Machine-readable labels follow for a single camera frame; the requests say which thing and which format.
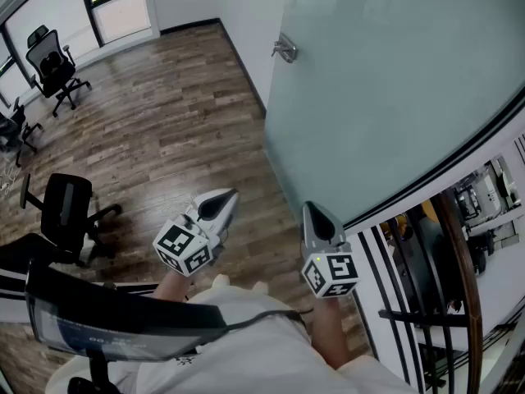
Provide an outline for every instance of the wooden handrail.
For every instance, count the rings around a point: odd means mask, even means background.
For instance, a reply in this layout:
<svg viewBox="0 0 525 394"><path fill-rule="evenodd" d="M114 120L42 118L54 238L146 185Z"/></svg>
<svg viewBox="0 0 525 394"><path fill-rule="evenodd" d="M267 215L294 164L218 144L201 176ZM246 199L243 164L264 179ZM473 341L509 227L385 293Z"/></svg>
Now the wooden handrail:
<svg viewBox="0 0 525 394"><path fill-rule="evenodd" d="M439 193L431 198L445 238L450 242L458 260L459 274L465 292L465 314L468 316L468 388L467 394L477 394L482 377L483 328L482 307L477 291L473 261L463 236L461 224L449 196Z"/></svg>

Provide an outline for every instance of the white t-shirt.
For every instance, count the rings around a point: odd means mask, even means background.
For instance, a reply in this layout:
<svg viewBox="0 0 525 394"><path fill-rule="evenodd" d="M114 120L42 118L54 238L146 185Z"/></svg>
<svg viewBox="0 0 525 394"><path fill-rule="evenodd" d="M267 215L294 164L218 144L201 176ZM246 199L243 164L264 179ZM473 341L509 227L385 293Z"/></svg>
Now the white t-shirt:
<svg viewBox="0 0 525 394"><path fill-rule="evenodd" d="M227 324L267 310L290 309L269 296L234 286L212 288L190 302L217 305ZM67 393L72 377L89 379L88 360L74 360L81 361L84 369L50 381L47 394ZM367 356L335 371L310 346L304 327L281 317L265 318L230 332L198 349L193 357L160 364L110 363L108 372L123 394L415 393Z"/></svg>

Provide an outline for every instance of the black and white cube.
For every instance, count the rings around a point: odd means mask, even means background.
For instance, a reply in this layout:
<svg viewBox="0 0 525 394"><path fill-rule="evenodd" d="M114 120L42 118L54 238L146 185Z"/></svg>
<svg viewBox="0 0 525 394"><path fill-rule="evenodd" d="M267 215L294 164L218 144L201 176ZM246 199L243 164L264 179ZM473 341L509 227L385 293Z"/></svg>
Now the black and white cube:
<svg viewBox="0 0 525 394"><path fill-rule="evenodd" d="M165 265L187 277L213 259L208 239L196 227L188 229L171 220L164 224L153 247Z"/></svg>
<svg viewBox="0 0 525 394"><path fill-rule="evenodd" d="M312 254L302 274L317 298L346 296L359 281L351 253Z"/></svg>

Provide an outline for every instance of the person's arm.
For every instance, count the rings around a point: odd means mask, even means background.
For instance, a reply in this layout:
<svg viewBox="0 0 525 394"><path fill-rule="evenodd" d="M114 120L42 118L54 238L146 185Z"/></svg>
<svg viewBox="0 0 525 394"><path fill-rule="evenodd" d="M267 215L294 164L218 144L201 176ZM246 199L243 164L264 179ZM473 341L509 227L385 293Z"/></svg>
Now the person's arm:
<svg viewBox="0 0 525 394"><path fill-rule="evenodd" d="M333 369L350 362L337 298L316 299L313 308L312 347Z"/></svg>
<svg viewBox="0 0 525 394"><path fill-rule="evenodd" d="M184 302L190 285L191 279L189 277L170 270L157 286L152 297L171 302Z"/></svg>

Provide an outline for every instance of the shirt sleeve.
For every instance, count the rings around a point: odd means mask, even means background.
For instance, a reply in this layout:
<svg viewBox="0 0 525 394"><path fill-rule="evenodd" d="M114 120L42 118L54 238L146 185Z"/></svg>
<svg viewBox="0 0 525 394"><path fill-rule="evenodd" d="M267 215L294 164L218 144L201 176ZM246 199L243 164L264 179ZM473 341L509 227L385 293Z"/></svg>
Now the shirt sleeve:
<svg viewBox="0 0 525 394"><path fill-rule="evenodd" d="M414 394L415 391L405 381L395 376L378 360L370 356L360 356L344 364L337 372L359 386L359 392L366 394Z"/></svg>

